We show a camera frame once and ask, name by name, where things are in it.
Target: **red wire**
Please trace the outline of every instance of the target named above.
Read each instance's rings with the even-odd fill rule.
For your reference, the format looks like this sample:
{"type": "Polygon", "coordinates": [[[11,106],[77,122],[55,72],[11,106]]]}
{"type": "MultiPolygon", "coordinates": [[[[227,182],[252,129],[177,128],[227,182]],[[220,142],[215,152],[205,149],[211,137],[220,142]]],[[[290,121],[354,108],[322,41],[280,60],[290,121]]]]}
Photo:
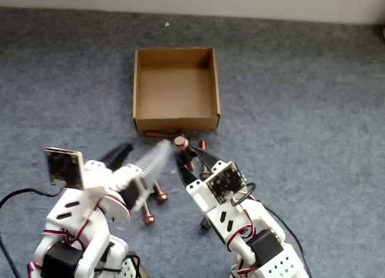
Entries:
{"type": "Polygon", "coordinates": [[[32,272],[34,271],[33,264],[30,262],[26,267],[28,269],[28,278],[32,278],[32,272]]]}
{"type": "Polygon", "coordinates": [[[251,266],[249,268],[238,270],[238,274],[247,274],[247,273],[253,271],[255,268],[256,268],[256,264],[254,264],[253,266],[251,266]]]}
{"type": "Polygon", "coordinates": [[[229,245],[230,243],[233,241],[233,239],[235,238],[235,236],[237,236],[237,234],[239,234],[240,232],[242,232],[244,229],[247,229],[249,227],[252,227],[252,225],[243,225],[242,227],[238,228],[234,233],[233,235],[230,236],[229,239],[227,239],[226,241],[226,247],[227,247],[227,251],[231,252],[232,250],[230,249],[229,245]]]}
{"type": "Polygon", "coordinates": [[[41,269],[42,268],[42,266],[40,266],[36,261],[34,261],[34,266],[37,269],[41,269]]]}

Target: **open cardboard box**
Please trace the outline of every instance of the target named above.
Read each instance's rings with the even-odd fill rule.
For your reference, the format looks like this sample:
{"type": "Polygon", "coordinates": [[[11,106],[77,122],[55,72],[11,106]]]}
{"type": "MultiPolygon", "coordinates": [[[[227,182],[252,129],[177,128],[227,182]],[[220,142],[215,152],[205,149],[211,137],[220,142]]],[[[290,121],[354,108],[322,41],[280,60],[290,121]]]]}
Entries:
{"type": "Polygon", "coordinates": [[[138,49],[134,70],[133,118],[139,131],[218,126],[214,49],[138,49]]]}

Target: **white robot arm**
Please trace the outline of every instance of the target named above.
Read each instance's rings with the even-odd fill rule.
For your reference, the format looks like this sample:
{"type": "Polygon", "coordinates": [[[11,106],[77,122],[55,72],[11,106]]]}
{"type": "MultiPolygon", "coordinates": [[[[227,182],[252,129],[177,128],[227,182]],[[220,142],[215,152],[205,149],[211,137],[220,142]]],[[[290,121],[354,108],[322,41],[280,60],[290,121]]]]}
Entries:
{"type": "Polygon", "coordinates": [[[247,191],[255,184],[247,184],[233,162],[191,149],[212,174],[204,181],[197,179],[178,158],[177,169],[220,240],[236,253],[230,277],[309,278],[293,247],[285,242],[283,229],[250,195],[254,188],[247,191]]]}
{"type": "Polygon", "coordinates": [[[132,258],[137,256],[128,255],[127,244],[110,235],[105,215],[131,219],[131,211],[151,193],[171,146],[162,141],[135,164],[121,167],[131,149],[121,145],[84,165],[79,152],[45,149],[51,183],[67,189],[47,216],[29,278],[141,276],[132,258]]]}

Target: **copper screw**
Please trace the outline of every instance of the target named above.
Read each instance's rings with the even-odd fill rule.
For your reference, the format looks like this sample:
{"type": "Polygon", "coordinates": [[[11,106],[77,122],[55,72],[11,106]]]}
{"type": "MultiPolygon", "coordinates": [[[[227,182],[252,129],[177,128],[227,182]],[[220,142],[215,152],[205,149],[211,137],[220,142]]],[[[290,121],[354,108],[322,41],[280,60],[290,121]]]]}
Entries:
{"type": "Polygon", "coordinates": [[[147,203],[147,201],[144,202],[143,209],[144,209],[144,217],[143,217],[144,224],[149,225],[154,223],[155,218],[150,213],[149,204],[147,203]]]}
{"type": "Polygon", "coordinates": [[[158,199],[158,203],[163,203],[163,202],[167,201],[168,195],[165,191],[163,191],[163,189],[159,185],[158,181],[155,181],[154,188],[156,191],[156,198],[158,199]]]}
{"type": "Polygon", "coordinates": [[[144,135],[152,138],[176,138],[178,136],[186,137],[185,134],[168,134],[165,132],[145,132],[144,135]]]}
{"type": "MultiPolygon", "coordinates": [[[[199,147],[202,149],[202,150],[206,150],[206,141],[205,140],[200,140],[199,141],[199,147]]],[[[206,165],[204,163],[202,163],[202,172],[200,173],[200,178],[202,180],[205,180],[207,179],[209,176],[210,176],[210,172],[208,171],[206,165]]]]}
{"type": "MultiPolygon", "coordinates": [[[[184,136],[180,135],[174,139],[174,146],[180,151],[186,150],[188,147],[188,140],[184,136]]],[[[189,171],[195,170],[192,162],[187,162],[185,166],[189,171]]]]}

